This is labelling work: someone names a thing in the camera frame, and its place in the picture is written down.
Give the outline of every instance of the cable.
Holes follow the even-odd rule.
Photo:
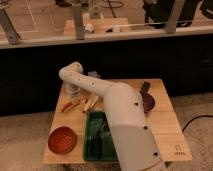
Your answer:
[[[102,8],[110,8],[113,18],[116,18],[114,8],[121,8],[124,5],[123,2],[121,2],[121,1],[111,1],[111,0],[102,0],[102,1],[103,2],[107,2],[109,4],[109,6],[101,6],[101,7]]]
[[[200,116],[196,116],[196,117],[192,118],[192,119],[183,127],[182,131],[184,132],[185,129],[189,126],[189,124],[190,124],[192,121],[194,121],[194,120],[196,120],[196,119],[199,119],[199,118],[213,118],[213,115],[200,115]]]

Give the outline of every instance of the brown bowl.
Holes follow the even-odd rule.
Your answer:
[[[77,142],[77,135],[69,127],[59,127],[49,136],[48,147],[56,154],[66,154],[72,151]]]

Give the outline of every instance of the green tray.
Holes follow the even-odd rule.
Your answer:
[[[86,161],[118,161],[106,116],[102,111],[87,113],[83,158]]]

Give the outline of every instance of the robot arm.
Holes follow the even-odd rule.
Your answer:
[[[74,62],[59,76],[75,92],[79,86],[103,98],[104,110],[123,171],[167,170],[147,123],[137,91],[125,83],[84,76]]]

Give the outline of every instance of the wooden table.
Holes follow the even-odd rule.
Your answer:
[[[154,138],[159,147],[163,160],[166,161],[189,161],[192,159],[190,150],[186,143],[185,137],[181,131],[176,114],[167,95],[166,89],[160,79],[122,79],[112,80],[126,82],[136,89],[140,89],[144,81],[151,83],[149,93],[155,99],[155,107],[147,115],[148,122],[154,134]],[[46,147],[43,162],[46,164],[84,164],[82,158],[84,131],[86,123],[86,115],[82,112],[85,99],[88,92],[81,91],[81,103],[68,113],[61,113],[64,104],[70,101],[70,97],[62,86],[55,116],[52,122],[50,133],[58,127],[68,126],[72,128],[78,136],[78,141],[70,153],[66,155],[54,154]],[[101,110],[102,102],[96,105],[97,110]]]
[[[105,34],[106,30],[115,25],[120,25],[123,32],[131,31],[127,18],[104,18],[104,19],[83,19],[84,25],[91,23],[94,27],[94,33]],[[74,36],[75,25],[73,20],[67,20],[64,27],[64,35]]]

